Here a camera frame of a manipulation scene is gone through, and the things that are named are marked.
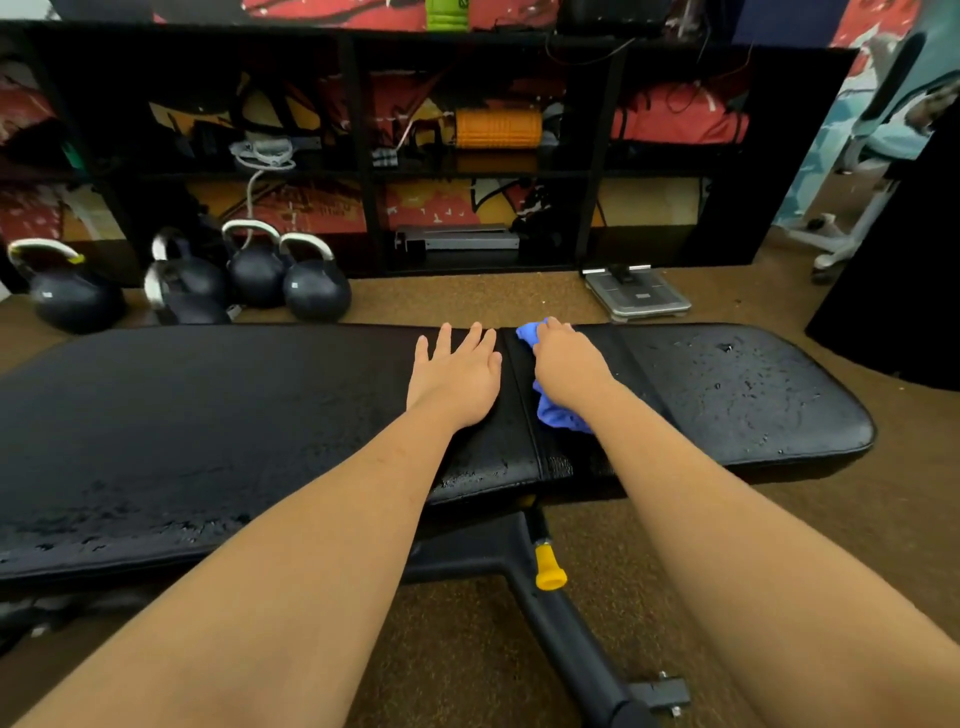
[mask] yellow knob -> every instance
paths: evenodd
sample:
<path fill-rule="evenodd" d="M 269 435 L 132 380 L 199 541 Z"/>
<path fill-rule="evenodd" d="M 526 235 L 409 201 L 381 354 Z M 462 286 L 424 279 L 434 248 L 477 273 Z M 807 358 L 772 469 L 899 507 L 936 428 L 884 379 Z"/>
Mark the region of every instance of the yellow knob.
<path fill-rule="evenodd" d="M 537 587 L 545 592 L 560 589 L 566 584 L 566 571 L 560 568 L 553 547 L 549 544 L 540 544 L 534 551 L 537 553 Z"/>

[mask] brown carpet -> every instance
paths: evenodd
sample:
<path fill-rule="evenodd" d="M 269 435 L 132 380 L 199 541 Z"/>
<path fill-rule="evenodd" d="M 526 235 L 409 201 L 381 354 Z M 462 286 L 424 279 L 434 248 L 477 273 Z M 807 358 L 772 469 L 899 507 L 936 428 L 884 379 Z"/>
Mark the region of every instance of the brown carpet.
<path fill-rule="evenodd" d="M 809 283 L 813 253 L 773 233 L 756 264 L 674 270 L 693 301 L 687 321 L 754 324 L 796 342 L 860 397 L 876 419 L 873 452 L 822 481 L 764 494 L 878 571 L 960 639 L 960 394 L 883 376 L 823 350 L 803 329 L 825 290 Z M 600 322 L 572 274 L 360 280 L 348 320 L 516 326 L 551 313 Z M 276 319 L 275 312 L 247 316 Z M 24 302 L 0 303 L 0 369 L 60 340 Z M 600 643 L 630 678 L 687 678 L 686 726 L 758 726 L 684 611 L 626 501 L 553 508 L 548 517 L 567 587 Z M 760 588 L 744 584 L 744 590 Z M 119 624 L 82 619 L 24 641 L 0 660 L 0 725 L 11 723 Z M 357 696 L 351 726 L 580 724 L 563 687 L 497 578 L 401 588 Z"/>

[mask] cleaning cloth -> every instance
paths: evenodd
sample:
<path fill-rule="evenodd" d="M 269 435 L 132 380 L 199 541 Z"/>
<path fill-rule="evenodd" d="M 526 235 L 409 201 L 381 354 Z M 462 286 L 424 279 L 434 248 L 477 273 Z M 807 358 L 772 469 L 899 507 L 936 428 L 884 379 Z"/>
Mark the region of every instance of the cleaning cloth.
<path fill-rule="evenodd" d="M 544 323 L 544 321 L 533 321 L 529 324 L 524 324 L 516 330 L 516 335 L 520 341 L 526 342 L 526 344 L 533 349 L 534 344 L 539 341 L 537 338 L 537 327 L 542 323 Z M 542 423 L 549 427 L 565 427 L 575 432 L 593 433 L 593 430 L 588 427 L 580 415 L 550 401 L 550 398 L 543 393 L 543 388 L 540 386 L 540 383 L 535 380 L 534 391 L 540 395 L 540 403 L 537 405 L 537 419 Z"/>

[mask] kettlebell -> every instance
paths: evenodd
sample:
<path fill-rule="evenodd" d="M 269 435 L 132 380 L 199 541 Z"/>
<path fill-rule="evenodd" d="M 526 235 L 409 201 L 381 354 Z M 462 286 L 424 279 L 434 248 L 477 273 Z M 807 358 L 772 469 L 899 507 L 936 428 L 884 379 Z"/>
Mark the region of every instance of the kettlebell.
<path fill-rule="evenodd" d="M 252 245 L 252 237 L 237 250 L 232 232 L 261 231 L 270 235 L 270 246 Z M 280 254 L 280 233 L 260 220 L 230 220 L 223 226 L 224 242 L 231 253 L 228 270 L 240 300 L 254 308 L 283 305 L 283 277 L 290 260 Z"/>
<path fill-rule="evenodd" d="M 321 259 L 294 263 L 283 277 L 283 298 L 291 313 L 301 321 L 336 321 L 350 308 L 350 281 L 344 276 L 333 251 L 316 235 L 288 232 L 280 238 L 281 255 L 290 255 L 287 243 L 309 243 Z"/>
<path fill-rule="evenodd" d="M 143 280 L 143 292 L 153 310 L 149 323 L 162 326 L 230 324 L 227 310 L 212 296 L 193 293 L 180 278 L 174 261 L 151 263 Z"/>
<path fill-rule="evenodd" d="M 55 251 L 69 268 L 35 271 L 20 256 L 24 250 Z M 40 320 L 68 333 L 93 333 L 116 324 L 127 311 L 120 286 L 94 273 L 86 258 L 58 240 L 30 237 L 7 246 L 7 257 L 30 283 L 30 298 Z"/>
<path fill-rule="evenodd" d="M 180 251 L 180 257 L 173 260 L 168 257 L 171 243 Z M 215 301 L 218 307 L 227 308 L 227 275 L 210 261 L 194 257 L 190 252 L 190 242 L 182 232 L 176 228 L 162 228 L 154 236 L 151 252 L 154 260 L 169 261 L 167 268 L 173 270 L 187 293 L 206 296 Z"/>

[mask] hand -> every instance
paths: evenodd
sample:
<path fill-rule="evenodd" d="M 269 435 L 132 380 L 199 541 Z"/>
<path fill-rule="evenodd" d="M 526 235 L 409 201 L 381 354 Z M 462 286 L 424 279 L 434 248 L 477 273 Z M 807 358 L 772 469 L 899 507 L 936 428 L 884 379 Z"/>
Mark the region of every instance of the hand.
<path fill-rule="evenodd" d="M 417 339 L 414 373 L 407 390 L 407 411 L 433 407 L 455 430 L 483 420 L 500 393 L 503 356 L 493 350 L 496 331 L 476 323 L 467 338 L 450 353 L 450 324 L 440 327 L 433 358 L 427 354 L 426 336 Z"/>
<path fill-rule="evenodd" d="M 583 416 L 584 402 L 598 389 L 614 382 L 603 354 L 570 324 L 553 316 L 537 327 L 540 342 L 534 346 L 537 381 L 556 404 Z"/>

